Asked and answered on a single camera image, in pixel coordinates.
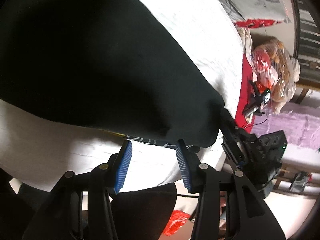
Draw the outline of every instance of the red plastic bag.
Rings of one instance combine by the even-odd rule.
[[[187,222],[189,218],[189,214],[181,210],[174,210],[171,214],[169,222],[163,230],[163,234],[165,234],[166,236],[174,235],[179,230],[179,228]]]

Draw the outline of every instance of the purple cloth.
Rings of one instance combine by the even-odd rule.
[[[320,148],[320,110],[288,102],[279,114],[272,114],[271,109],[263,109],[266,116],[256,116],[251,133],[257,137],[279,130],[284,130],[288,143],[300,147],[318,150]]]

